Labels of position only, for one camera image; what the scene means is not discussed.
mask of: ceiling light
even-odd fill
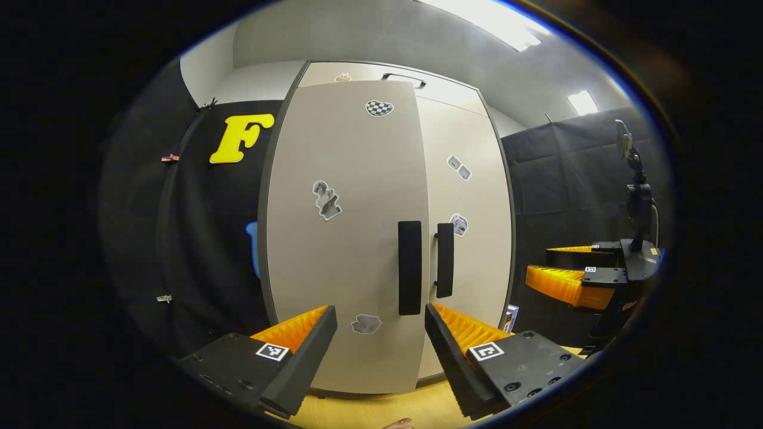
[[[541,34],[549,31],[501,2],[492,0],[418,0],[482,28],[517,51],[540,44],[540,40],[528,29]]]
[[[594,99],[591,98],[591,94],[588,91],[580,91],[577,94],[572,94],[567,99],[572,103],[572,107],[578,111],[578,115],[587,115],[589,113],[596,113],[599,108],[596,107]]]

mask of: white cabinet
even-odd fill
[[[352,80],[335,82],[341,73]],[[365,109],[370,101],[394,107],[374,116]],[[439,302],[498,326],[507,297],[513,219],[485,106],[472,87],[364,63],[311,63],[285,102],[261,191],[266,251],[259,264],[271,320],[335,305],[339,327],[313,387],[410,391],[419,378],[442,372],[424,330],[424,304]],[[451,155],[468,167],[468,180],[449,166]],[[319,180],[339,196],[341,211],[328,220],[315,206]],[[435,298],[434,233],[456,213],[468,229],[454,237],[452,296]],[[412,303],[419,314],[399,314],[399,221],[421,225],[420,298]],[[374,317],[381,324],[372,333],[354,329],[353,322]]]

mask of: hand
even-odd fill
[[[414,427],[410,425],[410,418],[404,418],[393,424],[384,426],[382,429],[414,429]]]

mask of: floor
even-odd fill
[[[579,354],[581,349],[565,347]],[[447,380],[425,385],[413,392],[362,399],[319,399],[305,396],[299,412],[287,421],[306,429],[382,429],[402,418],[411,418],[417,429],[456,429],[473,420],[461,415]]]

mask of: yellow letter f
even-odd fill
[[[252,147],[259,136],[259,125],[264,128],[273,126],[273,115],[244,115],[231,116],[225,120],[225,134],[217,152],[212,153],[209,162],[213,164],[237,163],[243,159],[243,152],[239,150],[239,145],[243,141],[244,147]]]

